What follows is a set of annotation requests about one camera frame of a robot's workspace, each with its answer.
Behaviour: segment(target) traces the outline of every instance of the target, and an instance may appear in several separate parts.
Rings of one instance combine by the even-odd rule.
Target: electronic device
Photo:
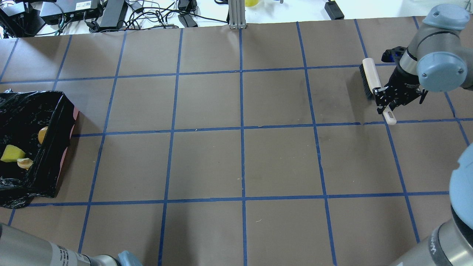
[[[58,6],[64,11],[66,21],[82,20],[84,12],[87,12],[85,19],[98,18],[103,12],[100,0],[57,0],[56,3],[43,2],[40,17],[48,25],[59,23],[62,11]]]
[[[125,19],[128,5],[125,0],[108,0],[99,31],[106,29],[120,29]]]

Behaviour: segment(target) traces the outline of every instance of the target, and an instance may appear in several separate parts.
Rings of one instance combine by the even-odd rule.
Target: white handle
[[[389,106],[386,106],[386,109],[383,111],[383,116],[388,125],[395,125],[397,123],[396,117],[394,117],[394,113]]]

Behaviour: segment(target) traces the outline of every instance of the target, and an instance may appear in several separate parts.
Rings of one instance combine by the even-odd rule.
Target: cable
[[[95,33],[99,30],[100,25],[97,23],[97,20],[92,20],[91,22],[86,21],[86,16],[87,16],[87,11],[84,11],[84,17],[83,21],[86,23],[86,25],[89,27],[89,32],[90,33]]]
[[[115,31],[127,31],[127,30],[147,30],[147,29],[154,29],[154,28],[161,28],[161,27],[164,27],[164,26],[153,26],[153,27],[149,27],[149,28],[144,28],[144,29],[133,29],[133,28],[129,28],[129,29],[106,29],[106,30],[102,30],[102,31],[99,31],[99,32],[115,32]],[[178,26],[167,26],[167,27],[170,27],[170,28],[179,28]]]

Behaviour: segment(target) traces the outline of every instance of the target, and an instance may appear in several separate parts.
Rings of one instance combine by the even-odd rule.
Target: power adapter
[[[177,9],[185,12],[195,11],[197,9],[197,0],[179,0]]]
[[[340,10],[340,8],[338,7],[338,5],[335,1],[329,0],[328,2],[326,2],[325,3],[325,11],[327,11],[327,14],[329,15],[331,20],[344,19],[345,18],[345,15]]]
[[[177,15],[179,21],[184,25],[184,27],[198,27],[197,23],[192,19],[191,15],[189,14],[179,14]]]

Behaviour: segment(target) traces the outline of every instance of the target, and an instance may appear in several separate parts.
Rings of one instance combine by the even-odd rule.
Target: brush
[[[373,90],[382,87],[381,82],[379,81],[378,72],[376,71],[375,61],[372,58],[363,59],[361,65],[359,66],[359,71],[363,80],[366,98],[368,100],[375,99]],[[396,124],[397,120],[394,117],[393,111],[389,105],[384,109],[383,116],[385,117],[386,123],[388,125]]]

